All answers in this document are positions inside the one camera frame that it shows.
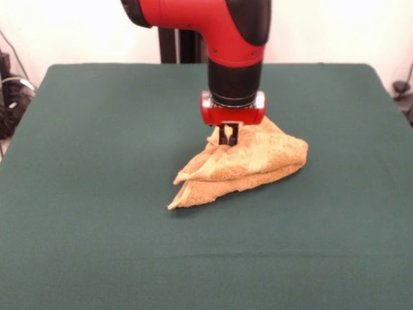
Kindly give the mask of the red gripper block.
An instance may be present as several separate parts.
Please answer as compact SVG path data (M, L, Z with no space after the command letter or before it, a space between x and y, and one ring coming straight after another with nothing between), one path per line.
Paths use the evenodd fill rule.
M227 144L225 125L228 123L242 123L257 125L262 122L267 107L267 98L263 91L259 91L252 104L245 107L224 107L218 105L208 90L201 92L201 116L207 125L219 126L219 144ZM232 133L228 139L230 146L237 145L239 125L229 124Z

